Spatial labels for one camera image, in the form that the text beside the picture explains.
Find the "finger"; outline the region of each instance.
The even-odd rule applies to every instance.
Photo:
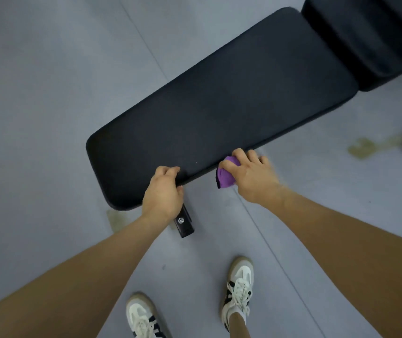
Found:
[[[177,190],[177,194],[180,196],[180,197],[184,197],[184,188],[182,187],[182,186],[178,186],[178,187],[176,187],[176,190]]]
[[[270,165],[270,160],[264,155],[260,157],[260,162],[264,165]]]
[[[159,166],[156,170],[155,170],[155,175],[157,176],[157,177],[159,177],[159,176],[161,176],[161,175],[164,175],[166,172],[167,172],[167,170],[169,170],[170,169],[170,167],[168,167],[168,166]]]
[[[241,148],[237,148],[232,152],[232,155],[237,158],[237,160],[240,162],[240,164],[245,165],[250,162],[248,157],[246,156],[245,152]]]
[[[257,156],[257,153],[255,150],[248,151],[248,159],[255,164],[260,164],[259,157]]]
[[[239,168],[239,166],[237,166],[236,164],[234,164],[232,161],[229,160],[223,160],[222,162],[220,162],[219,167],[221,169],[227,170],[229,173],[232,174],[232,176],[235,176]]]
[[[171,167],[170,169],[167,170],[167,172],[165,173],[165,175],[168,175],[170,177],[176,178],[177,173],[181,170],[180,167],[175,166],[175,167]]]

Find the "line on floor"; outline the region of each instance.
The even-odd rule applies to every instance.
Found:
[[[132,20],[132,17],[129,15],[129,12],[127,11],[127,9],[125,8],[124,3],[122,3],[121,0],[118,0],[118,2],[120,3],[122,10],[124,10],[126,16],[129,18],[130,22],[132,22],[132,25],[134,25],[138,35],[140,36],[141,40],[143,41],[144,45],[146,46],[146,48],[148,49],[149,53],[151,53],[152,58],[154,58],[157,66],[159,67],[160,71],[163,73],[165,79],[167,80],[167,82],[169,82],[170,80],[168,79],[167,75],[164,73],[164,70],[162,69],[162,67],[159,64],[159,61],[157,60],[157,58],[154,56],[154,53],[152,53],[151,49],[148,46],[148,43],[146,42],[146,40],[143,38],[143,36],[141,35],[141,32],[138,30],[137,25],[135,24],[135,22]]]
[[[239,199],[239,201],[242,203],[243,207],[245,208],[246,213],[248,213],[248,216],[251,218],[251,221],[254,223],[254,226],[256,227],[257,231],[259,232],[260,236],[263,238],[265,244],[267,245],[268,249],[271,251],[272,255],[274,256],[277,264],[279,265],[279,267],[281,267],[281,269],[283,270],[284,275],[287,277],[288,281],[290,282],[290,284],[292,285],[293,289],[295,290],[295,292],[297,293],[298,297],[300,298],[301,302],[303,303],[304,307],[306,307],[307,312],[309,313],[309,315],[311,316],[312,320],[314,321],[314,323],[317,325],[318,329],[320,330],[321,334],[323,335],[324,338],[326,338],[323,330],[321,329],[320,325],[318,325],[317,321],[315,320],[314,316],[311,313],[311,310],[309,309],[309,307],[307,307],[306,303],[304,302],[303,298],[301,297],[301,295],[299,294],[297,288],[295,287],[295,285],[293,284],[292,280],[289,278],[288,274],[286,273],[285,269],[283,268],[283,266],[281,265],[281,262],[279,262],[276,254],[274,253],[273,249],[271,249],[270,244],[268,244],[267,240],[265,239],[264,235],[262,234],[262,232],[260,231],[259,227],[257,226],[256,222],[254,221],[254,218],[251,216],[250,212],[248,211],[247,207],[245,206],[242,197],[240,197],[240,195],[238,194],[237,190],[234,190],[237,198]]]

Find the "person's left arm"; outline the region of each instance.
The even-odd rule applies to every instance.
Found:
[[[140,218],[1,300],[0,337],[96,337],[137,264],[182,208],[178,172],[157,168]]]

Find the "shoe sole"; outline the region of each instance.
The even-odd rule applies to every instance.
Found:
[[[155,307],[154,303],[152,302],[151,299],[148,298],[148,296],[142,292],[137,292],[134,293],[130,299],[126,302],[126,308],[129,302],[133,299],[140,299],[143,301],[145,304],[148,305],[149,309],[151,310],[154,318],[157,319],[158,324],[160,325],[160,331],[163,332],[167,338],[172,338],[172,335],[170,333],[170,330],[168,329],[168,325],[162,315],[159,314],[157,311],[157,307]]]
[[[229,282],[229,280],[231,279],[231,274],[232,274],[232,271],[234,270],[234,268],[237,266],[237,264],[240,261],[243,261],[243,260],[248,261],[249,263],[251,263],[254,266],[253,261],[251,261],[249,258],[247,258],[245,256],[236,257],[234,259],[234,261],[232,261],[231,266],[229,267],[229,271],[227,272],[227,280],[226,280],[227,282]],[[227,293],[227,289],[224,290],[223,297],[220,301],[220,320],[221,320],[221,322],[222,322],[222,312],[223,312],[223,307],[224,307],[224,300],[226,299],[226,293]]]

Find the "person's left hand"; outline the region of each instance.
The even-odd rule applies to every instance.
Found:
[[[144,193],[141,215],[168,224],[179,214],[184,202],[184,189],[176,187],[180,167],[159,166]]]

